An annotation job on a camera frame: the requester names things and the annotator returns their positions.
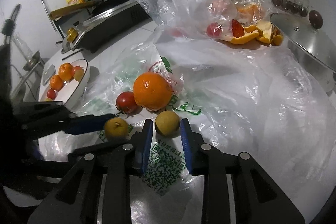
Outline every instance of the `stainless steel pot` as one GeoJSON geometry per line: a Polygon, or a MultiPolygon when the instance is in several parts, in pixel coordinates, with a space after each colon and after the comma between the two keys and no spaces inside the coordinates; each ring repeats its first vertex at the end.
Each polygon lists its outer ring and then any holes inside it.
{"type": "Polygon", "coordinates": [[[298,63],[310,73],[325,92],[336,84],[336,46],[322,31],[315,30],[307,19],[285,13],[270,16],[270,21],[283,35],[286,45],[298,63]]]}

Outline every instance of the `tangerine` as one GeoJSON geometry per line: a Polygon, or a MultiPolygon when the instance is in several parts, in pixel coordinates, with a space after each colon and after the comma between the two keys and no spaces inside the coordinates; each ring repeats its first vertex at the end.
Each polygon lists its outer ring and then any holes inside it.
{"type": "Polygon", "coordinates": [[[150,111],[165,107],[171,98],[172,89],[161,75],[145,72],[133,84],[134,100],[138,106],[150,111]]]}
{"type": "Polygon", "coordinates": [[[62,64],[58,69],[58,75],[63,81],[70,81],[72,79],[72,68],[73,65],[70,63],[62,64]]]}
{"type": "Polygon", "coordinates": [[[60,91],[63,87],[63,81],[59,75],[53,75],[50,79],[50,87],[53,90],[60,91]]]}

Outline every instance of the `cherry tomato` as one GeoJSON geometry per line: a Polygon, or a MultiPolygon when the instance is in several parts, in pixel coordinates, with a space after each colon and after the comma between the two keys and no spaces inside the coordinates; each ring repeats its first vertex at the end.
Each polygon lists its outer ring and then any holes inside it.
{"type": "Polygon", "coordinates": [[[55,100],[56,98],[56,92],[53,89],[49,89],[47,92],[47,97],[51,100],[55,100]]]}
{"type": "Polygon", "coordinates": [[[208,27],[207,27],[207,35],[209,37],[213,37],[213,38],[217,38],[219,36],[221,36],[222,34],[222,26],[219,25],[218,23],[211,23],[208,27]]]}
{"type": "Polygon", "coordinates": [[[181,30],[177,29],[177,28],[172,28],[169,30],[169,34],[172,37],[183,37],[183,32],[181,32],[181,30]]]}
{"type": "Polygon", "coordinates": [[[244,27],[235,19],[232,20],[232,33],[235,38],[242,37],[244,35],[244,27]]]}
{"type": "Polygon", "coordinates": [[[75,66],[75,67],[72,68],[72,71],[71,71],[72,77],[75,75],[75,72],[79,69],[82,70],[83,68],[81,66],[75,66]]]}
{"type": "Polygon", "coordinates": [[[132,113],[138,108],[134,100],[134,94],[131,91],[125,91],[119,94],[115,101],[115,106],[119,111],[126,114],[132,113]]]}

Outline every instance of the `grape cluster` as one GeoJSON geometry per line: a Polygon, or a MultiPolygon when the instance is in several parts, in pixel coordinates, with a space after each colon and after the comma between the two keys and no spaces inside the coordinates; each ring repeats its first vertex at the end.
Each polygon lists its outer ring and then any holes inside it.
{"type": "Polygon", "coordinates": [[[274,6],[280,7],[285,11],[290,11],[292,14],[299,14],[302,17],[308,15],[308,10],[305,7],[289,0],[272,0],[272,3],[274,6]]]}

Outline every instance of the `red cherry tomato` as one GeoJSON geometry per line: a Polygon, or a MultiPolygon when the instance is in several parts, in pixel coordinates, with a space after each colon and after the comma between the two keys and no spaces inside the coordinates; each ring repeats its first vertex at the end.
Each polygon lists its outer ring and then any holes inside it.
{"type": "Polygon", "coordinates": [[[235,38],[242,37],[244,35],[244,27],[235,19],[232,20],[232,33],[235,38]]]}
{"type": "Polygon", "coordinates": [[[48,90],[47,97],[51,100],[55,100],[56,98],[56,92],[53,89],[48,90]]]}
{"type": "Polygon", "coordinates": [[[218,38],[221,36],[222,31],[223,31],[222,26],[219,25],[218,23],[211,23],[207,27],[207,35],[209,37],[218,38]]]}
{"type": "Polygon", "coordinates": [[[75,75],[75,72],[79,69],[82,70],[83,68],[81,66],[75,66],[75,67],[72,68],[72,71],[71,71],[72,77],[75,75]]]}
{"type": "Polygon", "coordinates": [[[125,91],[119,94],[115,101],[115,106],[119,111],[126,114],[132,113],[138,108],[134,100],[134,94],[131,91],[125,91]]]}

